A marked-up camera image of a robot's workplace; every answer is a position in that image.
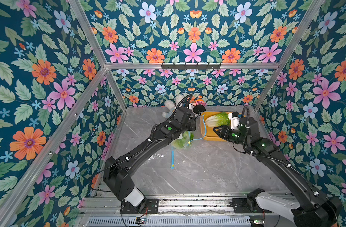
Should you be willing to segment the green chinese cabbage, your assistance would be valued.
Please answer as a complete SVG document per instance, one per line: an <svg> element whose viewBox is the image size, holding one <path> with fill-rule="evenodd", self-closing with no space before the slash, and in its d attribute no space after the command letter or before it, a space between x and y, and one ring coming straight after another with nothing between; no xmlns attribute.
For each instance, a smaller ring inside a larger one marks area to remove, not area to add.
<svg viewBox="0 0 346 227"><path fill-rule="evenodd" d="M220 112L205 120L206 126L210 128L220 127L223 125L230 125L230 120L226 112Z"/></svg>
<svg viewBox="0 0 346 227"><path fill-rule="evenodd" d="M186 149L190 147L190 141L194 139L192 131L186 131L179 136L178 139L174 140L171 145L175 149Z"/></svg>

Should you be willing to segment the clear zipper bag blue seal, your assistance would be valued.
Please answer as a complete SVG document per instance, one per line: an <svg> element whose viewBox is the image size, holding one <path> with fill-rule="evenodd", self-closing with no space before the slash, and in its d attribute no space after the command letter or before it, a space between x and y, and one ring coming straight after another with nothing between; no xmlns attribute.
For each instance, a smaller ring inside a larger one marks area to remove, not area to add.
<svg viewBox="0 0 346 227"><path fill-rule="evenodd" d="M198 140L194 137L198 120L200 117L190 117L181 121L177 116L174 116L154 125L146 142L144 150L146 156L150 158L170 145L175 149L189 147L194 140Z"/></svg>

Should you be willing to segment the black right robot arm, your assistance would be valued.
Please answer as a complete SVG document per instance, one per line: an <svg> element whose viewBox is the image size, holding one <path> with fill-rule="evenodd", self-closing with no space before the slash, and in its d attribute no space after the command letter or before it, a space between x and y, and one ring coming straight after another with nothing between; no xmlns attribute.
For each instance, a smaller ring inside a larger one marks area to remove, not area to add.
<svg viewBox="0 0 346 227"><path fill-rule="evenodd" d="M289 189L296 201L291 202L257 189L248 195L249 205L271 211L298 227L331 227L338 225L343 208L338 198L329 198L311 184L285 158L280 148L261 137L258 122L252 117L235 117L230 125L214 127L218 137L232 144L241 144L246 154L268 167Z"/></svg>

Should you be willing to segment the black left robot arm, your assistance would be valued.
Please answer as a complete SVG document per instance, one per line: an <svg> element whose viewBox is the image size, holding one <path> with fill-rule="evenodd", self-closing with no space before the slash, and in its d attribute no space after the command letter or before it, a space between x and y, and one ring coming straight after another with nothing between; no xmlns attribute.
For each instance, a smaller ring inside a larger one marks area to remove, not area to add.
<svg viewBox="0 0 346 227"><path fill-rule="evenodd" d="M196 121L202 112L181 106L164 122L153 126L150 135L130 152L115 159L107 159L102 180L111 193L123 202L127 201L138 212L146 206L146 196L135 186L132 176L152 155L171 144L186 131L195 131Z"/></svg>

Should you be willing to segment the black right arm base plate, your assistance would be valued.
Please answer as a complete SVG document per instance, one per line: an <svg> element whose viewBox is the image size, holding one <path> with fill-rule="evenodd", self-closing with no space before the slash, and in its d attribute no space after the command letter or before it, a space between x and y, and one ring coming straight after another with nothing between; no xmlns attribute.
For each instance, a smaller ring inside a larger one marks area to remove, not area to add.
<svg viewBox="0 0 346 227"><path fill-rule="evenodd" d="M230 205L235 213L271 213L268 210L261 209L256 201L256 197L263 192L265 190L258 188L247 194L246 198L232 198Z"/></svg>

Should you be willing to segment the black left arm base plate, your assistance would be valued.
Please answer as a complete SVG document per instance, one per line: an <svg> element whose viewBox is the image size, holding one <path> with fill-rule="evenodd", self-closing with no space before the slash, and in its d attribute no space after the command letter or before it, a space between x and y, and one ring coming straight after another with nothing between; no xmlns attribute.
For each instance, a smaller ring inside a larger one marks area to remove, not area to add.
<svg viewBox="0 0 346 227"><path fill-rule="evenodd" d="M159 199L145 198L138 206L134 207L130 202L123 200L120 214L157 214Z"/></svg>

